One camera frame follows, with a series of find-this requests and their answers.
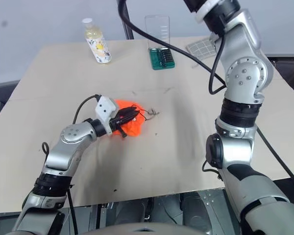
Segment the orange fabric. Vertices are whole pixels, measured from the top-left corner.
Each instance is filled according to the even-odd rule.
[[[119,109],[136,106],[136,110],[140,111],[142,115],[144,115],[143,108],[135,102],[132,101],[126,101],[126,100],[115,100],[116,103],[119,106]],[[138,114],[132,121],[122,125],[122,129],[125,133],[127,133],[129,136],[139,136],[141,134],[141,125],[144,123],[145,118]],[[121,135],[120,131],[113,132],[113,135]]]

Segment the black cable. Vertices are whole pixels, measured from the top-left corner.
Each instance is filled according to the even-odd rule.
[[[216,173],[218,175],[218,178],[222,180],[222,177],[221,177],[220,173],[217,170],[205,169],[206,164],[207,164],[207,160],[205,160],[205,162],[203,163],[203,165],[201,167],[201,170],[203,172],[213,172],[213,173]]]
[[[198,60],[195,56],[187,53],[186,51],[183,51],[182,49],[178,48],[178,47],[175,47],[171,44],[168,44],[164,41],[161,41],[155,37],[152,37],[151,35],[145,33],[144,31],[140,30],[138,27],[136,27],[134,24],[132,24],[132,22],[124,15],[124,6],[125,6],[125,3],[126,3],[126,0],[120,0],[119,1],[119,6],[118,6],[118,12],[119,12],[119,16],[120,18],[122,19],[122,21],[129,27],[131,28],[133,31],[135,31],[136,33],[142,35],[143,37],[151,40],[151,41],[154,41],[160,45],[163,45],[167,48],[170,48],[172,50],[175,50],[176,52],[179,52],[183,55],[185,55],[186,57],[194,60],[196,63],[198,63],[199,65],[201,65],[204,69],[206,69],[208,72],[212,72],[211,69],[205,65],[202,61]],[[214,73],[214,76],[224,85],[224,86],[221,86],[220,88],[217,89],[217,91],[221,91],[222,89],[224,89],[226,86],[225,86],[225,81],[216,73]]]
[[[294,183],[294,174],[291,172],[291,170],[286,166],[286,164],[283,162],[283,160],[280,158],[280,156],[277,154],[277,152],[274,150],[274,148],[271,146],[271,144],[268,142],[264,134],[261,132],[259,128],[257,128],[257,133],[265,143],[265,145],[268,147],[270,152],[273,154],[273,156],[277,159],[277,161],[280,163],[280,165],[283,167],[283,169],[288,173],[290,178],[293,180]]]
[[[43,149],[43,152],[44,152],[44,154],[46,155],[46,158],[45,158],[45,162],[46,162],[47,157],[48,157],[48,155],[49,155],[49,145],[48,145],[46,142],[43,142],[43,143],[41,144],[41,148]]]
[[[153,119],[156,115],[159,114],[159,112],[156,112],[154,109],[151,109],[151,111],[147,111],[147,110],[145,110],[145,109],[141,109],[140,107],[138,107],[138,106],[135,105],[135,104],[133,104],[132,107],[136,107],[136,108],[138,108],[139,110],[145,111],[146,113],[148,113],[148,115],[152,116],[152,117],[150,117],[150,118],[147,118],[147,117],[145,117],[141,112],[139,112],[139,114],[142,115],[142,116],[144,117],[145,121],[149,121],[149,120]]]
[[[72,202],[70,189],[67,190],[67,193],[68,193],[69,205],[70,205],[70,209],[71,209],[71,216],[72,216],[72,221],[73,221],[74,234],[78,235],[76,216],[75,216],[75,211],[74,211],[74,207],[73,207],[73,202]]]
[[[218,62],[221,58],[221,54],[223,52],[223,49],[224,49],[224,45],[225,45],[225,37],[222,36],[222,39],[221,39],[221,45],[220,45],[220,48],[217,52],[217,55],[216,55],[216,58],[215,58],[215,61],[214,61],[214,65],[212,66],[212,69],[211,69],[211,73],[210,73],[210,78],[209,78],[209,86],[208,86],[208,90],[209,90],[209,93],[210,94],[216,94],[218,93],[219,91],[221,91],[222,89],[226,88],[226,85],[223,85],[221,87],[219,87],[218,89],[216,89],[215,91],[212,90],[212,84],[214,82],[214,78],[215,78],[215,73],[216,73],[216,69],[217,69],[217,66],[218,66]]]
[[[81,104],[79,105],[79,107],[77,108],[77,111],[76,111],[76,113],[75,113],[75,116],[74,116],[74,119],[73,119],[73,124],[76,123],[76,119],[77,119],[78,113],[79,113],[80,109],[83,107],[83,105],[84,105],[88,100],[90,100],[90,99],[92,99],[92,98],[96,98],[96,97],[97,97],[97,95],[92,95],[92,96],[88,97],[87,99],[85,99],[83,102],[81,102]]]
[[[163,202],[162,198],[161,198],[161,201],[162,201],[161,205],[162,205],[163,209],[165,210],[165,213],[167,214],[167,216],[168,216],[168,217],[169,217],[169,218],[170,218],[175,224],[177,224],[176,220],[173,219],[173,217],[172,217],[172,216],[169,214],[169,212],[167,211],[166,206],[165,206],[165,203]]]

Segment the clear plastic case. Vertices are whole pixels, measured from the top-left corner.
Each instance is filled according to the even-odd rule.
[[[145,16],[146,33],[170,43],[170,18],[165,15]],[[162,45],[148,40],[148,49],[161,48]]]

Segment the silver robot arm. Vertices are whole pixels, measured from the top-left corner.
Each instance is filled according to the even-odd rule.
[[[207,139],[206,160],[216,167],[241,226],[266,235],[294,235],[294,204],[250,162],[257,131],[255,124],[273,77],[273,67],[260,49],[253,19],[237,0],[185,0],[196,19],[205,21],[218,51],[225,40],[221,62],[226,92],[217,133]]]
[[[116,117],[119,108],[112,99],[100,95],[96,99],[98,119],[88,119],[62,130],[59,141],[50,151],[10,234],[58,234],[64,219],[64,214],[58,209],[64,205],[71,179],[85,149],[96,141],[97,137],[111,135],[116,129],[121,130],[121,124],[137,115],[134,111],[127,119]]]

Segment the plastic bottle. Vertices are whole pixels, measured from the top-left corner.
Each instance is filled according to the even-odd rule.
[[[83,19],[85,39],[98,63],[105,64],[111,61],[111,54],[99,27],[93,25],[92,18]]]

